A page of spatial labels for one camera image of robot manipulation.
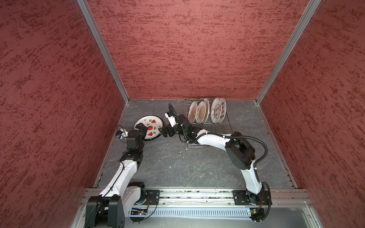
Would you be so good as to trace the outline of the white plate red black characters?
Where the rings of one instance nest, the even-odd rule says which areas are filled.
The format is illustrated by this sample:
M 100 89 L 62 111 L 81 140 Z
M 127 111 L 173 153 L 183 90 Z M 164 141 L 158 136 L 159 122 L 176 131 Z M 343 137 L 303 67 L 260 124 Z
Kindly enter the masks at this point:
M 211 106 L 211 113 L 210 113 L 211 122 L 213 124 L 216 124 L 220 118 L 220 115 L 221 115 L 221 100 L 219 97 L 216 97 L 213 100 Z

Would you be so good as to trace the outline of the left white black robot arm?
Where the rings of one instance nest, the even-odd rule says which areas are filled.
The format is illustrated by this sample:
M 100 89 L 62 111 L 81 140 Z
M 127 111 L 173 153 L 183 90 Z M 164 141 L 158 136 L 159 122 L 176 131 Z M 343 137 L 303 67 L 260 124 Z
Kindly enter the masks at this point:
M 107 187 L 86 203 L 85 228 L 94 228 L 106 216 L 108 228 L 123 228 L 125 214 L 145 198 L 144 183 L 130 183 L 143 160 L 144 139 L 148 127 L 138 123 L 126 136 L 127 151 L 119 160 L 120 166 Z

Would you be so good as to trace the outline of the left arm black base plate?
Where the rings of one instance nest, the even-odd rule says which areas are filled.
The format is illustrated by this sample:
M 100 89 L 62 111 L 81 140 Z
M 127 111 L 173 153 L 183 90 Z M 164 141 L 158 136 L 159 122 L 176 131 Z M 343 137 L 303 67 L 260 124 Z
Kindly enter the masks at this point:
M 142 205 L 158 205 L 160 199 L 160 190 L 146 190 L 145 201 Z

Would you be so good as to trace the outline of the patterned white plate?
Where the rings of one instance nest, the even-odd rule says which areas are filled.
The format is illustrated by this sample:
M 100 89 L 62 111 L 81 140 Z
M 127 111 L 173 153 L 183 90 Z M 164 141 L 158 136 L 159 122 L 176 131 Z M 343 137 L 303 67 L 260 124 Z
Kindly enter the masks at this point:
M 221 114 L 217 124 L 221 124 L 224 121 L 226 115 L 226 100 L 223 97 L 221 97 L 220 102 L 221 102 Z

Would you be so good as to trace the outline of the dark rim striped plate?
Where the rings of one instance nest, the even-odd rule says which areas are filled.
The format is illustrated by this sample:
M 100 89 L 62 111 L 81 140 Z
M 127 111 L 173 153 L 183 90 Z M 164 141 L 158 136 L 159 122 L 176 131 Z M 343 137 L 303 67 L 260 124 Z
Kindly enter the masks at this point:
M 157 138 L 161 137 L 162 134 L 160 132 L 158 132 L 158 134 L 154 135 L 153 137 L 147 138 L 148 135 L 146 135 L 144 141 L 152 141 L 152 140 L 156 140 Z

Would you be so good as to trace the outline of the watermelon plate blue rim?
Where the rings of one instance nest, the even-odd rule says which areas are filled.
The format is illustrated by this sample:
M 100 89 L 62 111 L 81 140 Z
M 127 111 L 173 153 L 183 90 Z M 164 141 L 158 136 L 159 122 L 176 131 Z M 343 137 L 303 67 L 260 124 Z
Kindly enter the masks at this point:
M 148 131 L 146 133 L 147 138 L 153 137 L 154 135 L 158 134 L 159 128 L 164 127 L 164 123 L 162 119 L 158 116 L 145 116 L 137 120 L 135 126 L 138 123 L 143 123 L 145 126 L 148 127 Z

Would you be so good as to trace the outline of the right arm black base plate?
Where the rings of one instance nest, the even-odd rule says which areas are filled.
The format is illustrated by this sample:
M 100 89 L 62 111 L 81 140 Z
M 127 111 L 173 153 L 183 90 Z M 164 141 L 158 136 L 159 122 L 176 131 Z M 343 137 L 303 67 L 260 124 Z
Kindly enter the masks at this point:
M 269 192 L 267 190 L 258 194 L 254 194 L 246 190 L 234 190 L 232 193 L 235 205 L 265 206 L 272 204 L 269 200 Z

